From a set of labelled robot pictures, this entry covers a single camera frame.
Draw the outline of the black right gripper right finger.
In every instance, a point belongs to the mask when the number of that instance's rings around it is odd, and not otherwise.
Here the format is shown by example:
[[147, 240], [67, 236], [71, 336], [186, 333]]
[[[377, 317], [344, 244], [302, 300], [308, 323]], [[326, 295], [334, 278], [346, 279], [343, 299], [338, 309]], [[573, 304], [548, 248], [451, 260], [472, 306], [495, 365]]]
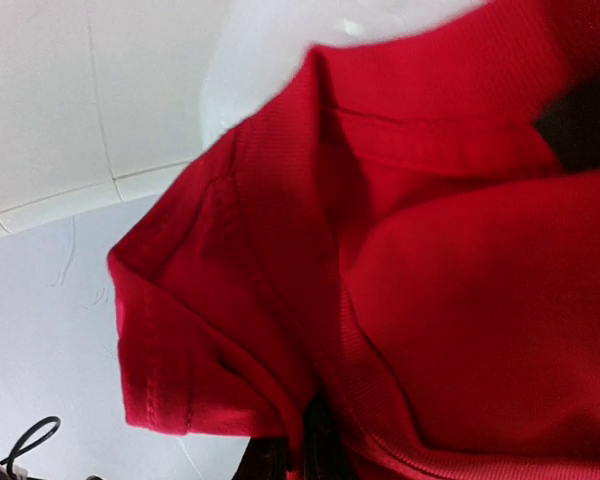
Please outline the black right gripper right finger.
[[321, 397], [304, 414], [303, 476], [307, 480], [359, 480], [341, 442], [335, 417]]

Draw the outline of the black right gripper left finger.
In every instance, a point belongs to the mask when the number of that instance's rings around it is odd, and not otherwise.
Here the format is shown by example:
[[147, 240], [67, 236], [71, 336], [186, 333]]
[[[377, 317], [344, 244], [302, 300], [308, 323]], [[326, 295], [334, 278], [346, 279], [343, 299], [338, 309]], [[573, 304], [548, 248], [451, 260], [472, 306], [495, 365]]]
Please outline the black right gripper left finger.
[[286, 438], [252, 438], [238, 465], [234, 480], [289, 480], [300, 474], [291, 465]]

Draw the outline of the red printed t-shirt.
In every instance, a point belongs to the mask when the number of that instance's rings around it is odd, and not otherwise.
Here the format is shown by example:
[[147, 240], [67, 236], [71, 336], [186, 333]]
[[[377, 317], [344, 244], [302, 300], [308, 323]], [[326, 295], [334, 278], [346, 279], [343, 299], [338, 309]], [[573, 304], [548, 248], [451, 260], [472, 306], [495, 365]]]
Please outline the red printed t-shirt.
[[312, 48], [110, 251], [127, 422], [600, 479], [600, 1]]

